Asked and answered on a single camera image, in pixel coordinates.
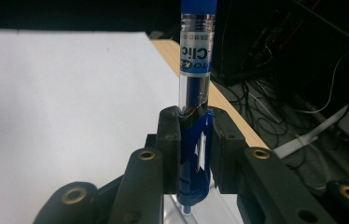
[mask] white paper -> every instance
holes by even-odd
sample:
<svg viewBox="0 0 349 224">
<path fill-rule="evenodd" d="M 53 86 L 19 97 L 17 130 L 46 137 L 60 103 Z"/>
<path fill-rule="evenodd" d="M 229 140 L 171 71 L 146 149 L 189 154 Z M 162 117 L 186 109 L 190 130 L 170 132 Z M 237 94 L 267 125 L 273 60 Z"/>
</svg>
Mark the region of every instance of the white paper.
<svg viewBox="0 0 349 224">
<path fill-rule="evenodd" d="M 0 223 L 32 223 L 65 184 L 122 175 L 177 97 L 145 34 L 0 31 Z"/>
</svg>

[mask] ballpoint pen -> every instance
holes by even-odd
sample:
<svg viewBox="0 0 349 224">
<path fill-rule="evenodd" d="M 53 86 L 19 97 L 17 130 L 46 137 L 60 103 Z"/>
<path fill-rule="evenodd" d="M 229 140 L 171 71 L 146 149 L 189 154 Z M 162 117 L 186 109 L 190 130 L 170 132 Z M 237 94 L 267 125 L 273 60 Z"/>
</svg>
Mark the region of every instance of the ballpoint pen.
<svg viewBox="0 0 349 224">
<path fill-rule="evenodd" d="M 182 0 L 180 34 L 179 120 L 181 160 L 177 200 L 183 214 L 202 201 L 210 185 L 210 133 L 213 113 L 207 109 L 216 0 Z"/>
</svg>

